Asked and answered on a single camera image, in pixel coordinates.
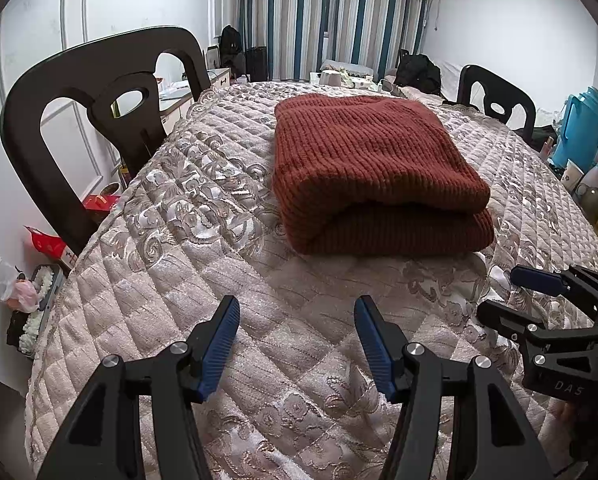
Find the person right hand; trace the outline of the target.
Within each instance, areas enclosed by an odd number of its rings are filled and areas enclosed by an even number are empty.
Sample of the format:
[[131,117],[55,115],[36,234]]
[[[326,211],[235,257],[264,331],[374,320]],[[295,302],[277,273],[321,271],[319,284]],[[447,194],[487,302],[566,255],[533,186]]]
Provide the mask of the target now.
[[566,425],[570,457],[598,469],[598,408],[558,401],[554,416]]

